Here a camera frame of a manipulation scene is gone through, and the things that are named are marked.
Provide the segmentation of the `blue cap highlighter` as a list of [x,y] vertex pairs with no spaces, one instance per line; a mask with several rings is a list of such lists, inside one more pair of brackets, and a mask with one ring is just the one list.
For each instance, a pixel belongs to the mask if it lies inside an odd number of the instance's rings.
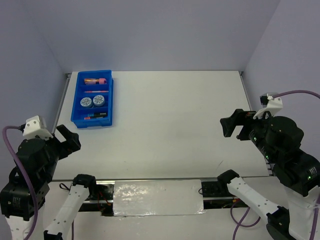
[[108,113],[107,112],[96,112],[96,113],[90,113],[87,116],[88,117],[91,117],[91,116],[105,116],[105,117],[107,117]]

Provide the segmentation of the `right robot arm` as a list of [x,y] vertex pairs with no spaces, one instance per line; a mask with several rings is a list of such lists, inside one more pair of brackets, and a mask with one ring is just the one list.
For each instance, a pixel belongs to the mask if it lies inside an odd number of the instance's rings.
[[236,109],[220,119],[223,135],[229,138],[237,126],[240,141],[251,141],[273,165],[273,172],[284,186],[288,207],[269,201],[250,187],[234,170],[218,176],[217,190],[223,196],[240,198],[262,221],[274,240],[318,240],[320,238],[320,162],[301,150],[304,132],[290,118],[261,118],[254,111]]

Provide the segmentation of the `orange ballpoint pen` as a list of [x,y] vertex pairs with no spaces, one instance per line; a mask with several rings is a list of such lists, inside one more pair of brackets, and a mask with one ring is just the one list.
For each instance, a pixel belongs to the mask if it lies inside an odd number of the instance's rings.
[[86,94],[90,94],[90,93],[108,93],[109,91],[108,90],[87,90],[87,91],[84,91],[84,93]]

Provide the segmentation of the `pink cap highlighter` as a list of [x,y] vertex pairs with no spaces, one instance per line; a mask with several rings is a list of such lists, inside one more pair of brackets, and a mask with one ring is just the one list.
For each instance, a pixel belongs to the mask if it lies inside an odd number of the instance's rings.
[[84,117],[84,120],[103,119],[105,117],[106,116],[87,116],[87,117]]

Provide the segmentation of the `pink cap bottle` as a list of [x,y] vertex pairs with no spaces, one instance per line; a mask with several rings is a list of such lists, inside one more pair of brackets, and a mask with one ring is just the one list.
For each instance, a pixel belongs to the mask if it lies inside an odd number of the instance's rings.
[[105,85],[107,84],[106,78],[85,78],[84,79],[85,85]]

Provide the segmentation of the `blue slime jar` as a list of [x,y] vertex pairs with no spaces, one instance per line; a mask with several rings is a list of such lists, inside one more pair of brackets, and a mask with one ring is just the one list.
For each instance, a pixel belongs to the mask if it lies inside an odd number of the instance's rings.
[[91,108],[93,106],[93,101],[90,97],[83,97],[80,100],[80,106],[82,108]]
[[99,94],[93,97],[92,102],[93,102],[93,105],[98,108],[98,107],[102,107],[105,104],[106,100],[103,95]]

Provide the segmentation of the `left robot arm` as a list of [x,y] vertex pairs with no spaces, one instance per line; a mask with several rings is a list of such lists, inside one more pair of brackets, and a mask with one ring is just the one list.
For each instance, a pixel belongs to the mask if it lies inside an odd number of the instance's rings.
[[65,138],[39,135],[25,139],[14,151],[7,135],[8,130],[27,131],[27,125],[6,126],[2,137],[15,167],[9,174],[7,185],[0,192],[0,209],[11,230],[13,240],[65,240],[74,231],[74,220],[86,199],[97,196],[96,178],[78,174],[72,181],[64,204],[48,227],[44,227],[44,209],[49,183],[59,160],[81,149],[79,135],[63,124],[56,129]]

